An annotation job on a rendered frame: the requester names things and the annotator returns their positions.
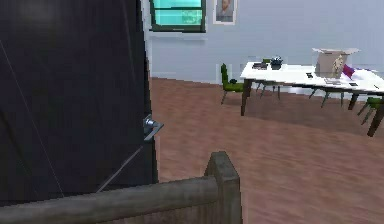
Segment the black room door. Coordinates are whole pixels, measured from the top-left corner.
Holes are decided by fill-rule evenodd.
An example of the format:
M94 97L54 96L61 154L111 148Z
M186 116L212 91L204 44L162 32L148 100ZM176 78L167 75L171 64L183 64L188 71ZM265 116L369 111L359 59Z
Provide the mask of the black room door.
M0 0L0 207L154 184L141 0Z

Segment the white dining table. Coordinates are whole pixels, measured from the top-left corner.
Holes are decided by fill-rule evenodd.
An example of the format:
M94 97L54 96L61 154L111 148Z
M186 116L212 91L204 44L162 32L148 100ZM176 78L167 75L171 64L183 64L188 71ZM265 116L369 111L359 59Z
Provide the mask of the white dining table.
M267 70L252 69L254 62L248 62L243 69L240 78L244 80L241 103L241 115L245 114L247 99L250 97L253 82L271 82L273 85L290 86L300 88L320 88L351 93L352 97L348 106L352 110L360 95L381 96L383 104L373 117L367 135L373 137L381 121L384 119L384 79L377 75L376 70L357 69L351 78L343 75L337 84L331 84L325 78L315 74L314 66L283 64L279 70L273 70L271 66ZM306 73L312 73L313 78L308 78Z

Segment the grey wooden bed frame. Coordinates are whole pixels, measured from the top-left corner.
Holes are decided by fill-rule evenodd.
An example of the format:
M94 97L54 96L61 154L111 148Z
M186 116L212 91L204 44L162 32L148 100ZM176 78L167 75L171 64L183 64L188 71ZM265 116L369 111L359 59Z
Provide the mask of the grey wooden bed frame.
M240 177L219 151L202 177L6 206L0 224L243 224Z

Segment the white framed portrait picture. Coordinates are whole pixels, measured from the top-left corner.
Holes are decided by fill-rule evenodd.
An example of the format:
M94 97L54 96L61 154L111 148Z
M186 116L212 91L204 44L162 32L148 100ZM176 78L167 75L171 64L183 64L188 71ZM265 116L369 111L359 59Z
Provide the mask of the white framed portrait picture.
M214 0L213 23L234 25L236 23L238 0Z

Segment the green framed window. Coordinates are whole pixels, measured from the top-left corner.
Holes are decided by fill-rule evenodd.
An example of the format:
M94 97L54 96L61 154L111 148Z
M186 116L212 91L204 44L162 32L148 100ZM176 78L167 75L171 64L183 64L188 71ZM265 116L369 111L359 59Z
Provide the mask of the green framed window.
M206 0L149 0L149 4L153 32L206 32Z

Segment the tan figurine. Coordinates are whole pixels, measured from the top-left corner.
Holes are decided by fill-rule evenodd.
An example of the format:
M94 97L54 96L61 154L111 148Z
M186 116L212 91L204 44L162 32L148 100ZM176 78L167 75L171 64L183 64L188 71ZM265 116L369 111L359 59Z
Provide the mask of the tan figurine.
M333 78L339 78L340 77L340 72L342 71L344 65L344 60L343 56L339 55L335 61L333 62L333 67L332 67L332 77Z

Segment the open cardboard box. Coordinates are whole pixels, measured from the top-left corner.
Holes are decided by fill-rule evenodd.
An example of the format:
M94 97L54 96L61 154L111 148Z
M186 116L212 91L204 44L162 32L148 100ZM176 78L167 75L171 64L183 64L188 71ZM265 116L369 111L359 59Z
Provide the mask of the open cardboard box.
M359 52L359 49L349 48L349 49L341 50L341 49L313 48L313 51L319 53L316 67L315 67L315 74L318 77L322 77L322 78L339 79L341 77L343 68L342 68L342 71L340 72L340 77L333 78L332 77L333 62L339 55L342 55L344 60L344 65L345 65L348 59L348 56Z

